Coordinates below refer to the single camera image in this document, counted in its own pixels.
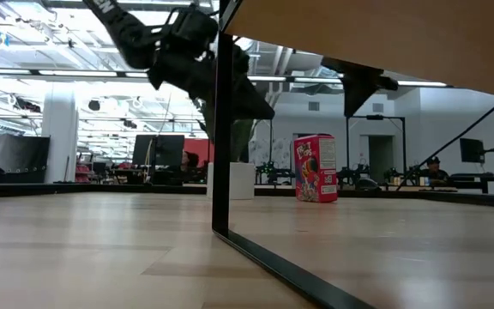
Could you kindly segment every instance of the ceiling beam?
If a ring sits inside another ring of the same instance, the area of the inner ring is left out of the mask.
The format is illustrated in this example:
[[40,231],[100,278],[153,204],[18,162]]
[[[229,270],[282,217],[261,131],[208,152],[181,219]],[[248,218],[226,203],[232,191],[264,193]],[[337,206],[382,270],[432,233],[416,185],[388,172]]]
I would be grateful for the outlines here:
[[272,69],[270,75],[274,75],[275,71],[278,69],[278,64],[280,64],[281,53],[283,52],[283,46],[277,46],[274,54],[274,61],[272,62]]
[[[40,0],[0,0],[0,3],[39,3],[49,9],[87,9],[82,1],[40,1]],[[188,1],[181,1],[173,4],[167,3],[146,3],[142,1],[134,3],[120,3],[119,6],[127,11],[153,11],[153,12],[170,12],[176,8],[187,8],[190,5]],[[199,10],[203,13],[211,13],[213,9],[210,3],[201,3]]]
[[281,60],[280,69],[278,70],[278,75],[283,76],[287,70],[287,66],[289,65],[289,60],[291,60],[292,48],[288,48],[285,51],[285,55],[283,56],[283,60]]

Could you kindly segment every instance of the doorway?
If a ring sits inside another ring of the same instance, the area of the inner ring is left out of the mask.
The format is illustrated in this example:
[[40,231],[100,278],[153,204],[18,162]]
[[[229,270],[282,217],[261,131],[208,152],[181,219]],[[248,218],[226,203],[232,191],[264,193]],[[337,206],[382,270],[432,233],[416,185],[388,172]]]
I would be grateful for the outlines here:
[[394,137],[369,136],[370,178],[385,182],[384,172],[394,167]]

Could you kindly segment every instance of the wooden table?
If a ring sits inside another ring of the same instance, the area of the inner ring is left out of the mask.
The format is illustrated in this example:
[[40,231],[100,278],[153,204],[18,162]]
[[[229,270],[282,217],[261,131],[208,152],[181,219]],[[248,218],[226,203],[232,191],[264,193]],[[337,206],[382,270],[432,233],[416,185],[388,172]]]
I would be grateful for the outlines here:
[[231,3],[229,34],[494,94],[494,1]]

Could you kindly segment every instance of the man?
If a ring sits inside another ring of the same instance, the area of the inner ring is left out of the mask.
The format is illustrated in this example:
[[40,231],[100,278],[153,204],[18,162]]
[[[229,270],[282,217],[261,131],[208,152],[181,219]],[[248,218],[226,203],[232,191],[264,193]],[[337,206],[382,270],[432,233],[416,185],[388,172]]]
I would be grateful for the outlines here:
[[444,170],[439,168],[439,163],[440,160],[438,157],[430,158],[426,162],[428,168],[420,171],[420,176],[428,177],[430,179],[430,185],[432,186],[447,184],[447,178],[449,175]]
[[198,163],[199,155],[184,150],[182,151],[182,164],[180,165],[180,170],[182,172],[188,172],[189,168],[197,167]]

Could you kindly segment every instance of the ceiling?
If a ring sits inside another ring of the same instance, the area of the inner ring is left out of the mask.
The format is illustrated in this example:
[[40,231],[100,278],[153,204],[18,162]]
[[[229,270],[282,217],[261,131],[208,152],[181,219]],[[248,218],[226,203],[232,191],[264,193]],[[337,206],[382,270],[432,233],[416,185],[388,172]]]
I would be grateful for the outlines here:
[[[119,2],[146,25],[163,24],[173,8],[190,3],[184,0]],[[218,1],[200,0],[198,3],[207,13],[218,9]],[[250,39],[240,39],[238,44],[251,56],[250,75],[337,77],[335,72],[320,66],[321,56]],[[132,71],[102,24],[76,0],[0,0],[0,68]],[[393,77],[415,80],[408,76]],[[175,132],[206,137],[196,121],[202,117],[188,95],[172,85],[163,84],[156,91],[148,82],[66,82],[73,83],[83,98],[78,143],[81,146],[125,156],[127,147],[132,149],[134,139],[109,139],[109,135],[131,137],[139,133]],[[259,82],[257,87],[267,92],[268,101],[274,104],[281,92],[306,96],[304,84],[284,84]],[[48,81],[40,79],[0,77],[0,131],[40,134],[40,113],[17,109],[14,105],[20,98],[39,106],[42,111],[47,85]],[[340,85],[333,89],[341,92]],[[99,100],[100,111],[88,108],[90,100]],[[29,118],[12,118],[16,115]],[[96,117],[106,117],[106,121],[93,120]],[[123,118],[132,119],[137,128],[124,126]]]

